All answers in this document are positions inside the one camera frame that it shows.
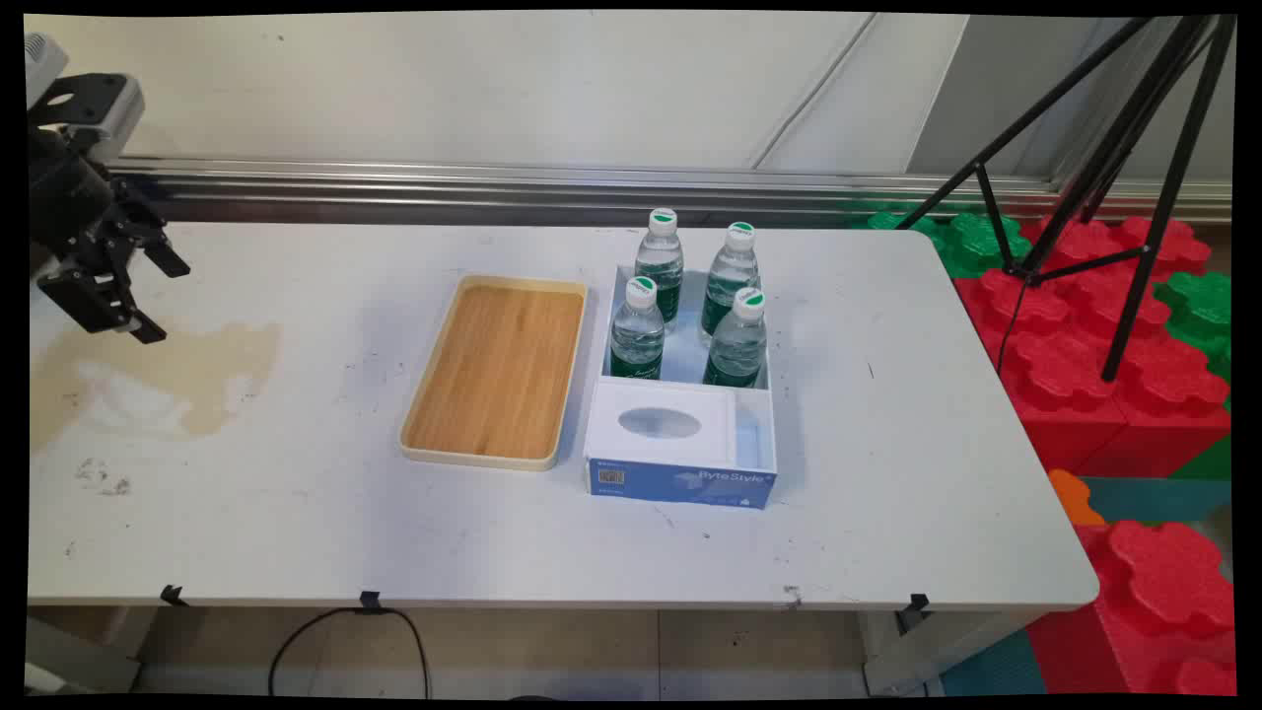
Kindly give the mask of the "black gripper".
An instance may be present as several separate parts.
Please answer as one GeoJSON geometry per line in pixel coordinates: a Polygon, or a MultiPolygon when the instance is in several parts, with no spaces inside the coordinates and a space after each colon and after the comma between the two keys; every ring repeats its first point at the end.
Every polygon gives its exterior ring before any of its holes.
{"type": "Polygon", "coordinates": [[[191,269],[167,237],[167,219],[144,198],[114,197],[109,172],[90,158],[100,141],[91,129],[73,136],[28,130],[29,237],[57,261],[80,265],[40,275],[37,288],[88,333],[167,340],[167,330],[136,306],[129,261],[140,250],[167,277],[191,269]]]}

